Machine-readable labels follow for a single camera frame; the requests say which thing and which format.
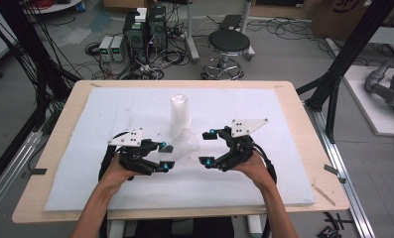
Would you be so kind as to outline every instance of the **white plastic cup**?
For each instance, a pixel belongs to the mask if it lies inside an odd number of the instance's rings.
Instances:
[[[188,129],[182,129],[177,137],[159,151],[160,161],[175,162],[198,152],[199,149],[199,141],[194,133]]]
[[[188,98],[184,95],[178,94],[173,96],[170,135],[172,138],[178,136],[184,128],[191,128],[191,116],[188,108]]]

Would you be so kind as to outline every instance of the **black stool seat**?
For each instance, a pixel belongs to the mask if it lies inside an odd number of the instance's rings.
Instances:
[[[250,47],[248,37],[233,30],[218,30],[211,33],[208,43],[213,51],[231,55],[242,55]]]

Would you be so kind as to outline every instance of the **stool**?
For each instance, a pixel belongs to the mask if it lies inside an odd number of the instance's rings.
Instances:
[[[218,30],[208,37],[209,48],[220,54],[221,58],[213,58],[206,63],[202,79],[209,76],[215,79],[236,79],[243,76],[240,64],[229,57],[240,56],[248,52],[249,39],[240,32],[233,30]]]

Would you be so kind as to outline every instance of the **wooden table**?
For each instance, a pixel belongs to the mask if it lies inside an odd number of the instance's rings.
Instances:
[[[330,165],[327,154],[293,85],[288,81],[111,81],[84,80],[76,83],[61,117],[46,145],[37,168],[48,169],[44,176],[32,176],[14,211],[16,223],[78,220],[80,211],[46,212],[44,207],[52,189],[59,162],[76,125],[89,92],[93,87],[179,87],[179,88],[267,88],[274,89],[287,119],[307,176],[312,184],[316,203],[311,206],[286,207],[288,212],[346,210],[349,202],[337,177],[324,170]],[[157,210],[116,210],[109,219],[145,219],[168,217],[203,217],[263,214],[261,207],[224,207]]]

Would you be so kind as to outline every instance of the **human arm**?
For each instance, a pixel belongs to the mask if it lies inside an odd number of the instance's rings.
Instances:
[[[277,186],[265,169],[261,156],[257,152],[254,152],[253,156],[247,162],[238,165],[234,169],[243,172],[252,179],[253,183],[261,191],[273,237],[298,237],[289,215],[286,212]]]
[[[113,195],[120,189],[122,183],[137,175],[138,173],[127,171],[119,164],[119,154],[117,154],[88,199],[70,237],[97,237]]]

